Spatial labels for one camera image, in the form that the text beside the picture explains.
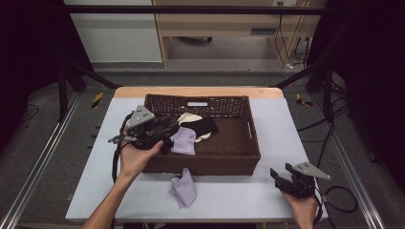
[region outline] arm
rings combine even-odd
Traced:
[[[123,146],[120,154],[121,170],[116,183],[105,199],[101,201],[89,219],[84,223],[82,228],[108,229],[110,227],[126,191],[145,168],[148,160],[153,155],[157,154],[163,145],[163,142],[160,141],[152,149],[142,151],[136,149],[132,144],[127,143],[126,141],[122,141],[121,143]]]
[[[282,192],[291,207],[292,215],[300,229],[312,229],[318,203],[315,197],[295,198]]]

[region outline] hand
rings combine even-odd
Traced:
[[[118,178],[124,178],[132,183],[143,171],[149,159],[160,151],[162,145],[163,141],[159,141],[152,149],[145,151],[135,148],[129,141],[122,140],[120,155],[121,169]]]
[[[291,207],[292,215],[300,229],[313,228],[318,202],[315,197],[295,198],[285,192],[281,192]]]

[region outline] wicker basket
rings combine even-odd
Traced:
[[[251,176],[260,159],[259,146],[247,96],[186,97],[148,94],[145,107],[154,115],[184,113],[213,117],[219,131],[195,143],[195,156],[169,153],[153,156],[143,173],[181,174],[188,168],[195,176]]]

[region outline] basket handle hole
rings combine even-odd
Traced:
[[[187,107],[207,107],[207,102],[187,102]]]

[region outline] wall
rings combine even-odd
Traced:
[[[150,0],[65,0],[66,5],[152,5]],[[160,62],[153,14],[71,14],[95,62]]]

